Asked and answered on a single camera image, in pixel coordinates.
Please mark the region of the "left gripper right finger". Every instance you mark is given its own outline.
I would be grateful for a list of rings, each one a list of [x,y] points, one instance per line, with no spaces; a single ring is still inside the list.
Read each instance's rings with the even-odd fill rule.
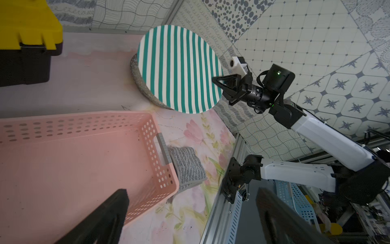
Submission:
[[[256,204],[266,244],[332,243],[269,189],[258,189]]]

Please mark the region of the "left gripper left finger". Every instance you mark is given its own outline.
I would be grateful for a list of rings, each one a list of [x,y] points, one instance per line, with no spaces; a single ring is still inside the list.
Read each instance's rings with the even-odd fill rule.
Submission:
[[[129,206],[125,189],[118,189],[57,244],[117,244]]]

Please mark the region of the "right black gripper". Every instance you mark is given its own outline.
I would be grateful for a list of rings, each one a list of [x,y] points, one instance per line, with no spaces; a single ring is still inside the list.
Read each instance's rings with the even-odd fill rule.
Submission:
[[[258,85],[252,84],[251,73],[241,76],[232,74],[227,76],[212,77],[212,82],[221,88],[223,96],[228,100],[230,106],[242,101],[255,111],[266,111],[274,103],[273,93],[265,88],[260,77],[267,73],[261,73],[257,77]]]

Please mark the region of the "green striped plate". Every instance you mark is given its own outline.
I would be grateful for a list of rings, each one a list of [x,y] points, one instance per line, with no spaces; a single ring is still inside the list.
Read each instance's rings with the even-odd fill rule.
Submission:
[[[213,77],[223,76],[218,56],[186,28],[162,25],[149,30],[137,56],[143,83],[169,109],[203,113],[222,98],[222,89],[212,82]]]

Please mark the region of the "speckled silver plate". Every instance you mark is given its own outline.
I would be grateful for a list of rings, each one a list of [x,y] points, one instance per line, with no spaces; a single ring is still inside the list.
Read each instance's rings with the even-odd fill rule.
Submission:
[[[153,95],[151,90],[147,87],[138,67],[137,54],[135,54],[130,61],[130,70],[133,80],[143,96],[145,96],[150,102],[152,102],[156,106],[171,110],[171,108],[163,104],[155,95]]]

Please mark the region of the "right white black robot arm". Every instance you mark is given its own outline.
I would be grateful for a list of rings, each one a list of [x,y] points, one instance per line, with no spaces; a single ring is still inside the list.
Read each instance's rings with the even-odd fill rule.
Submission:
[[[260,155],[247,155],[242,163],[231,158],[222,180],[222,194],[233,203],[237,193],[248,197],[246,185],[252,180],[276,180],[320,189],[331,204],[372,202],[390,183],[390,154],[351,140],[285,99],[294,79],[292,71],[278,65],[253,78],[243,60],[236,73],[212,78],[231,106],[244,102],[258,114],[268,112],[277,123],[321,150],[296,162]]]

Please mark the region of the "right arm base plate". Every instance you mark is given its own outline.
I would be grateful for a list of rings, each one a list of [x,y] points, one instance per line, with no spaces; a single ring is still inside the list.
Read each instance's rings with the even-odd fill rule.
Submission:
[[[221,183],[221,193],[231,204],[234,203],[236,193],[243,184],[242,179],[241,165],[232,157]]]

